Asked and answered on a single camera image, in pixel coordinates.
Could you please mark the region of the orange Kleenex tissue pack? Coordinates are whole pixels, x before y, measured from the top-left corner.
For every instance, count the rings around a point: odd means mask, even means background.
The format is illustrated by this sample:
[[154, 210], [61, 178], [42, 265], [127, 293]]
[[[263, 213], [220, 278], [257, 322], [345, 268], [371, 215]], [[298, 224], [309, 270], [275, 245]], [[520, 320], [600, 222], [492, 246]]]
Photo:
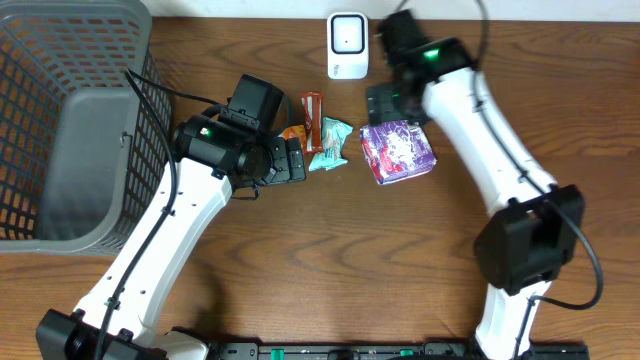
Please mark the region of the orange Kleenex tissue pack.
[[306, 128], [304, 125], [293, 125], [285, 128], [280, 137], [285, 140], [298, 139], [300, 143], [305, 143], [307, 139]]

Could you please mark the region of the purple red tissue pack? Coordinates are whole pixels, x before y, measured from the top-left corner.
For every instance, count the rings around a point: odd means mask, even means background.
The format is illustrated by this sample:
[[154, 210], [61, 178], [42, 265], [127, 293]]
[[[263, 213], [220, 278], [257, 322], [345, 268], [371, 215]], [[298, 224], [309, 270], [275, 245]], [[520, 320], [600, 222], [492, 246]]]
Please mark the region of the purple red tissue pack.
[[360, 129], [360, 142], [379, 185], [427, 174], [437, 164], [423, 129], [406, 120], [365, 125]]

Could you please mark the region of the green wet wipes packet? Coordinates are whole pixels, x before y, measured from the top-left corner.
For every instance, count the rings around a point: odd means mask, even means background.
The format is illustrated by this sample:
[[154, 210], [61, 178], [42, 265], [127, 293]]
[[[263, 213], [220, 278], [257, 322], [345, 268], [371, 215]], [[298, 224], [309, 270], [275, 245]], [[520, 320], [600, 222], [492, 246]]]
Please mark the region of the green wet wipes packet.
[[316, 153], [309, 165], [310, 171], [332, 170], [348, 161], [342, 157], [342, 148], [353, 127], [337, 119], [325, 116], [322, 123], [323, 151]]

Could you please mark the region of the red snack bar wrapper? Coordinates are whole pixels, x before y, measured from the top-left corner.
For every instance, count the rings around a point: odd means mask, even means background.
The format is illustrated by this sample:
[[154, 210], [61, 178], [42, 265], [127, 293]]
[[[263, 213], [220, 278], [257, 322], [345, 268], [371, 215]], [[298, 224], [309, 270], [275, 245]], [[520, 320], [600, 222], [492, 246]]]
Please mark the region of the red snack bar wrapper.
[[300, 99], [305, 112], [305, 129], [307, 135], [306, 151], [310, 154], [323, 152], [323, 95], [320, 92], [304, 92], [300, 94]]

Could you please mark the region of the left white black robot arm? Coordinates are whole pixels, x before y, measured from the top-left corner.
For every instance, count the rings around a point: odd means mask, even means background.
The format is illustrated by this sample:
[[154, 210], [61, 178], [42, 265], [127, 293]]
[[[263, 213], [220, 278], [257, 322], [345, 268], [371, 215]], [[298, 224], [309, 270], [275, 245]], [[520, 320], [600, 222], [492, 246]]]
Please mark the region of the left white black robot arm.
[[162, 308], [194, 246], [235, 190], [305, 179], [297, 138], [206, 115], [179, 125], [175, 155], [124, 248], [67, 315], [49, 310], [36, 329], [45, 359], [206, 359], [188, 331], [157, 332]]

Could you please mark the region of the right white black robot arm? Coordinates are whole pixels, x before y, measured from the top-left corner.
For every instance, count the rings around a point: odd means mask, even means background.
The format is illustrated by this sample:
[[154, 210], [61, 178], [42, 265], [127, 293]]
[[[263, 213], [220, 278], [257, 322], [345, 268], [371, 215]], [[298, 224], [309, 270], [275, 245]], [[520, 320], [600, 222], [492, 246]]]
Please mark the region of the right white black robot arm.
[[584, 238], [584, 199], [561, 187], [529, 153], [493, 99], [481, 70], [456, 38], [421, 35], [381, 40], [393, 81], [368, 94], [409, 120], [434, 121], [476, 183], [489, 220], [474, 242], [488, 283], [483, 315], [464, 357], [586, 359], [583, 345], [535, 345], [530, 340], [552, 282]]

